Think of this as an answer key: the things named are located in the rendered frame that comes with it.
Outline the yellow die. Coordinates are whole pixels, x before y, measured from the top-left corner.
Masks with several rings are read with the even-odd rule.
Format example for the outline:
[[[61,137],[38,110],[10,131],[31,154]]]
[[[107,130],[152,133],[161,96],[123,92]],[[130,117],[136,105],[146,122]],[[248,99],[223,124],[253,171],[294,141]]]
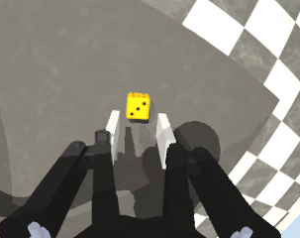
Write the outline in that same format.
[[[143,93],[129,93],[127,104],[127,118],[148,119],[150,97]]]

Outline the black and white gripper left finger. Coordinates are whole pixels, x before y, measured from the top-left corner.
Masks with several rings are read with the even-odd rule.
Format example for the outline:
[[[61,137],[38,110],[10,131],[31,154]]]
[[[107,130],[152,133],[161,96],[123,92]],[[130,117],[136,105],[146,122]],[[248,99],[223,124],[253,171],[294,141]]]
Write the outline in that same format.
[[[0,222],[0,238],[56,238],[87,170],[93,170],[91,238],[124,238],[113,171],[119,122],[120,111],[112,111],[95,145],[70,143],[27,202]]]

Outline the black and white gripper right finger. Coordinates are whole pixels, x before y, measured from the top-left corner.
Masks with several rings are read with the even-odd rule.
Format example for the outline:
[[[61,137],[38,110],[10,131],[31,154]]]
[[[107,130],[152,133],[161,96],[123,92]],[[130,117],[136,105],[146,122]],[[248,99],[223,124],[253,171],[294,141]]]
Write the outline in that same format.
[[[253,211],[207,149],[184,149],[165,114],[158,113],[156,140],[165,169],[165,238],[198,238],[188,178],[219,238],[281,238],[277,228]]]

